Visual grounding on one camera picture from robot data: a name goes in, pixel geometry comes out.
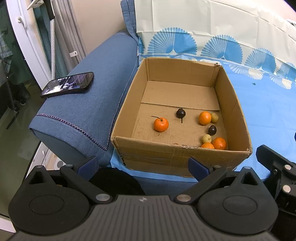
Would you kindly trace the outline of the dark plum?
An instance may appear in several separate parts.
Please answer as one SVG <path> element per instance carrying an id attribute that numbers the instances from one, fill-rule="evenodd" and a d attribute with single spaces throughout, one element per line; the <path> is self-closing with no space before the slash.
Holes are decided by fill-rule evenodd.
<path id="1" fill-rule="evenodd" d="M 183 123 L 183 118 L 186 116 L 186 112 L 183 108 L 179 108 L 176 111 L 176 117 L 181 120 L 181 123 Z"/>
<path id="2" fill-rule="evenodd" d="M 208 134 L 210 136 L 213 136 L 217 133 L 217 128 L 215 125 L 211 125 L 209 128 L 208 128 Z"/>

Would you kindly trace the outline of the grey curtain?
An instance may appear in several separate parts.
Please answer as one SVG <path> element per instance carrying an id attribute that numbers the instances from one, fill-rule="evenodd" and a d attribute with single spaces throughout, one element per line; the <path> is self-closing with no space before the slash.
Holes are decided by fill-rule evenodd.
<path id="1" fill-rule="evenodd" d="M 71 1 L 52 1 L 58 45 L 70 72 L 87 55 Z"/>

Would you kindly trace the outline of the black smartphone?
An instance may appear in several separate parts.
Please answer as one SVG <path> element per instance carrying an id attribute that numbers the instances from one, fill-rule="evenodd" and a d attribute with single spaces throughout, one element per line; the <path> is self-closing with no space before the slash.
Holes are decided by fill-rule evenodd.
<path id="1" fill-rule="evenodd" d="M 93 72 L 85 72 L 51 80 L 41 92 L 41 98 L 82 93 L 92 84 Z"/>

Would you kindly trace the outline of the blue white fan-pattern cloth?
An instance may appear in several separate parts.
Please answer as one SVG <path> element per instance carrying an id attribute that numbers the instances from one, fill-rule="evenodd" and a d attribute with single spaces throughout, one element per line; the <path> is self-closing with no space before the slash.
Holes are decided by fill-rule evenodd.
<path id="1" fill-rule="evenodd" d="M 239 93 L 255 147 L 295 159 L 295 12 L 285 1 L 133 1 L 141 58 L 153 35 L 181 27 L 198 52 L 170 57 L 221 63 Z"/>

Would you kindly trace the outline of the small tan fruit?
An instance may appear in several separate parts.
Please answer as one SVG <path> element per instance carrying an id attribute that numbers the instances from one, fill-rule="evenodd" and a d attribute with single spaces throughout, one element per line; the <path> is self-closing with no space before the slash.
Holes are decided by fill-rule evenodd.
<path id="1" fill-rule="evenodd" d="M 211 123 L 217 123 L 219 116 L 216 113 L 211 113 Z"/>

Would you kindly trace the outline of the brown cardboard box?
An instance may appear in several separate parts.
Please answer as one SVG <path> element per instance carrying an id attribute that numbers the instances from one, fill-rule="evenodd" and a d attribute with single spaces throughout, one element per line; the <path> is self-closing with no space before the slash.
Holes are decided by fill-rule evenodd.
<path id="1" fill-rule="evenodd" d="M 142 61 L 111 142 L 126 168 L 188 177 L 193 157 L 229 170 L 252 154 L 246 120 L 224 68 L 171 58 Z"/>

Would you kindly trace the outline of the small yellow-green fruit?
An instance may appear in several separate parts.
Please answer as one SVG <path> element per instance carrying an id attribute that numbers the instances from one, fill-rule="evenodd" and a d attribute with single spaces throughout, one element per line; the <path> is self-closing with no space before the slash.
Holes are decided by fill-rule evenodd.
<path id="1" fill-rule="evenodd" d="M 211 143 L 212 142 L 212 137 L 209 134 L 205 134 L 202 137 L 202 143 Z"/>

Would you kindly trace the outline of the orange tangerine with stem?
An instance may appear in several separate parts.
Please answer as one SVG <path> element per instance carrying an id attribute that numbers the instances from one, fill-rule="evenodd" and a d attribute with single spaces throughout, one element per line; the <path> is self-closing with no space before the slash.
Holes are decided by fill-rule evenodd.
<path id="1" fill-rule="evenodd" d="M 169 122 L 166 118 L 160 118 L 157 116 L 153 116 L 154 120 L 154 130 L 157 132 L 164 132 L 169 127 Z"/>

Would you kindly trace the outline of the white door frame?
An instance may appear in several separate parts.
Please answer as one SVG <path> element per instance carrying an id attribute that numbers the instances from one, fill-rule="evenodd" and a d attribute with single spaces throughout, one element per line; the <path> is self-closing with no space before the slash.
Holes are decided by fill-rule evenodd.
<path id="1" fill-rule="evenodd" d="M 51 80 L 51 70 L 30 4 L 31 1 L 6 1 L 18 45 L 36 82 L 43 89 Z"/>

